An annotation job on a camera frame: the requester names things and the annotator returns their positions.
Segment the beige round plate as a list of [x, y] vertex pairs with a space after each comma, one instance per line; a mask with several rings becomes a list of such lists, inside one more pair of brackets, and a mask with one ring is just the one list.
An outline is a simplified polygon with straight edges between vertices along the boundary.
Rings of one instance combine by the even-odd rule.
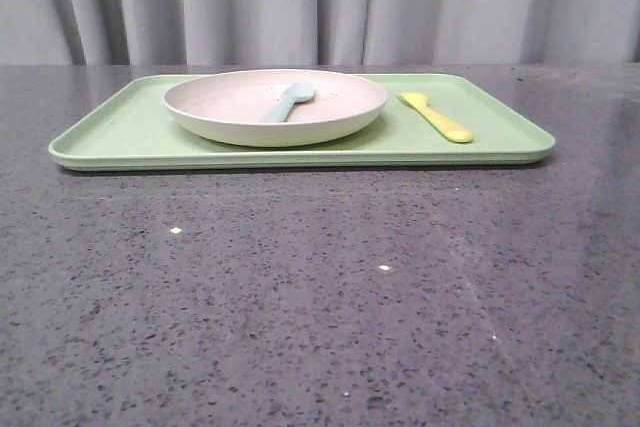
[[[314, 86], [312, 100], [284, 122], [263, 117], [296, 82]], [[291, 147], [335, 140], [371, 124], [389, 94], [363, 77], [307, 69], [258, 69], [207, 75], [167, 90], [174, 120], [200, 137], [250, 147]]]

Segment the yellow plastic fork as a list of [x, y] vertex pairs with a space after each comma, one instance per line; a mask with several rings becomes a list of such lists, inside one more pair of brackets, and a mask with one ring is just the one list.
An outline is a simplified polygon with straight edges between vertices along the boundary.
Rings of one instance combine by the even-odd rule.
[[405, 91], [398, 95], [398, 99], [418, 112], [446, 140], [459, 144], [471, 143], [474, 140], [474, 134], [470, 129], [431, 107], [426, 94]]

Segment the light blue plastic spoon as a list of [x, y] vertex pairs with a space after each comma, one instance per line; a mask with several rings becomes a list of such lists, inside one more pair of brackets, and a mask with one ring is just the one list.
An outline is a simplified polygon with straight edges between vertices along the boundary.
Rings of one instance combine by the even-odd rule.
[[309, 82], [296, 82], [284, 90], [277, 104], [267, 112], [260, 123], [281, 123], [289, 117], [293, 108], [300, 103], [311, 101], [315, 98], [316, 91]]

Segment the light green rectangular tray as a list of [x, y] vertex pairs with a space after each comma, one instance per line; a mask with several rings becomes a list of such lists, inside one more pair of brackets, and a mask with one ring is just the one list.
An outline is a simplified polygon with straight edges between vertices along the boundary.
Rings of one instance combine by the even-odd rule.
[[[240, 147], [198, 137], [170, 117], [163, 94], [182, 75], [132, 81], [49, 146], [58, 164], [80, 171], [529, 164], [549, 156], [554, 137], [467, 79], [446, 74], [372, 74], [391, 95], [369, 126], [326, 143]], [[470, 128], [474, 140], [446, 140], [403, 91], [421, 91], [437, 111]]]

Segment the grey pleated curtain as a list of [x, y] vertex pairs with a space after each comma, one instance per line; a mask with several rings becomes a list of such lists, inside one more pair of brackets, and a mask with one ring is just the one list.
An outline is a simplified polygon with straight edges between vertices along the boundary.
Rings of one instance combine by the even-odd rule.
[[634, 62], [639, 0], [1, 0], [5, 65]]

